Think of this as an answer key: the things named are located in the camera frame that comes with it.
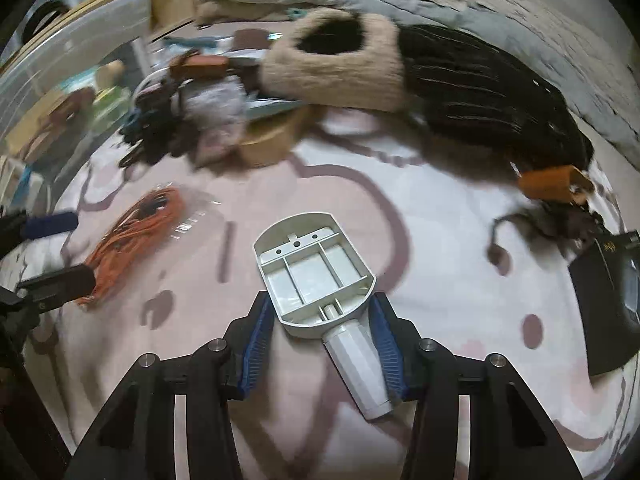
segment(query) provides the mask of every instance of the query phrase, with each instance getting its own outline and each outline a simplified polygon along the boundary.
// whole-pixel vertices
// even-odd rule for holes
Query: black puffer jacket
[[[593,146],[560,91],[517,58],[465,32],[400,27],[408,91],[424,100],[438,134],[503,149],[534,168],[585,170]]]

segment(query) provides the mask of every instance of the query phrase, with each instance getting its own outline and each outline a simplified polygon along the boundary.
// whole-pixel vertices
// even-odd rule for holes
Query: plastic compartment tray
[[[281,220],[254,244],[280,322],[294,336],[319,338],[359,316],[376,277],[329,213]]]

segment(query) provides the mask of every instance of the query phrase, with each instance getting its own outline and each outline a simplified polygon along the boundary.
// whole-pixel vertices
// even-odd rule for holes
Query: brown pouch
[[[197,49],[191,49],[169,62],[169,74],[177,82],[186,79],[222,79],[228,67],[229,60],[224,56],[204,56]]]
[[[526,171],[518,187],[530,199],[583,205],[593,193],[593,183],[575,166]]]

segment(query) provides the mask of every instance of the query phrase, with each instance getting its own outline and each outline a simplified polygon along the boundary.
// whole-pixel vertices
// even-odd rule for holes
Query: grey blanket
[[[498,12],[483,8],[453,9],[426,0],[231,0],[252,4],[314,4],[356,12],[384,14],[398,23],[431,23],[464,30],[513,54],[558,87],[568,107],[613,144],[640,170],[638,132],[587,84],[569,59],[544,38]]]

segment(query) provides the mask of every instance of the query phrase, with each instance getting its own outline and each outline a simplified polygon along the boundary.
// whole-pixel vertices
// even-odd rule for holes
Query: brown oval spot
[[[149,328],[155,330],[169,318],[174,310],[175,296],[170,290],[162,290],[158,292],[154,298],[151,298],[142,306],[140,312],[140,325],[146,326],[149,313],[151,313],[151,322]]]
[[[543,333],[542,321],[535,314],[529,314],[522,320],[522,340],[527,348],[538,348],[542,343]]]
[[[511,255],[507,249],[500,247],[498,244],[491,244],[486,250],[486,257],[501,276],[506,276],[510,272]]]

